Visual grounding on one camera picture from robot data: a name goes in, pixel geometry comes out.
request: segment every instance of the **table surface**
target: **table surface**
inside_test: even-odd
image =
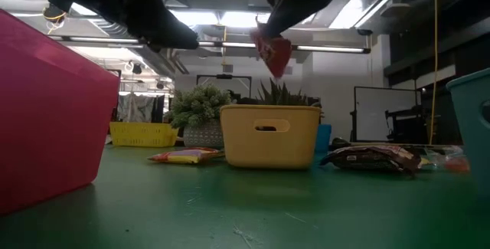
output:
[[[107,146],[93,184],[0,218],[0,247],[490,247],[485,201],[470,175],[146,159],[162,151]]]

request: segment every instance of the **ceiling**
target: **ceiling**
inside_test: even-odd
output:
[[[200,11],[211,13],[217,20],[223,20],[227,17],[227,12],[241,11],[248,12],[252,17],[257,13],[266,15],[270,12],[265,0],[163,0],[167,7],[175,12],[180,11]],[[365,37],[360,36],[354,29],[330,29],[330,25],[335,19],[345,10],[348,3],[360,5],[362,12],[366,12],[375,2],[380,0],[333,0],[331,4],[312,16],[309,21],[304,21],[301,24],[285,31],[283,36],[291,40],[293,44],[311,44],[311,45],[333,45],[339,47],[366,47]],[[122,27],[111,25],[104,20],[96,19],[97,15],[91,11],[84,10],[83,7],[73,7],[70,11],[67,20],[60,28],[53,28],[53,25],[48,24],[42,17],[41,11],[47,6],[47,0],[0,0],[0,8],[11,12],[18,16],[22,21],[36,28],[37,30],[50,35],[56,36],[73,36],[73,37],[95,37],[95,38],[130,38]],[[379,15],[380,11],[374,13],[370,20],[366,21],[361,27],[363,29],[371,29],[375,34],[390,33],[393,31],[394,21],[398,22],[399,18],[382,18]],[[190,17],[192,20],[202,20],[203,16]],[[222,41],[224,39],[224,28],[213,25],[193,25],[192,28],[196,31],[201,40]],[[226,41],[233,42],[250,42],[250,28],[226,27]],[[173,78],[175,74],[180,74],[179,70],[172,60],[169,60],[165,54],[155,56],[148,51],[138,49],[125,49],[120,45],[108,44],[70,44],[74,46],[75,51],[88,57],[92,61],[97,62],[108,68],[116,68],[123,71],[124,77],[132,77],[125,71],[125,66],[128,61],[137,60],[145,65],[143,71],[144,77],[155,80],[159,75],[165,75]],[[257,53],[254,49],[246,48],[228,48],[226,50],[228,58],[234,57],[251,57],[257,59]],[[295,63],[301,64],[308,53],[295,52],[292,58]],[[221,48],[199,48],[195,51],[179,51],[178,58],[184,66],[188,65],[190,74],[195,74],[194,67],[199,63],[205,63],[214,59],[222,58]]]

